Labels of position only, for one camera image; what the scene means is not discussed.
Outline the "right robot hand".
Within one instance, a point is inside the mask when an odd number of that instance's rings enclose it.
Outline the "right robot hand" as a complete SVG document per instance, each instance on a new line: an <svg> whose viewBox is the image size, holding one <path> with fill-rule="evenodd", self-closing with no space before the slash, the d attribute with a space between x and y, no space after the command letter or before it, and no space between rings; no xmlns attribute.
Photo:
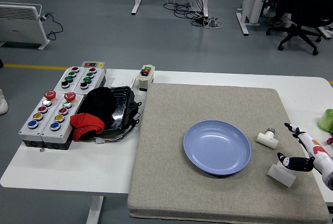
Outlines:
<svg viewBox="0 0 333 224"><path fill-rule="evenodd" d="M332 190L332 158L326 150L310 136L308 133L289 123L284 124L291 131L295 138L307 151L309 158L305 157L287 157L278 152L277 156L283 166L289 170L310 172L316 169L321 175L323 183Z"/></svg>

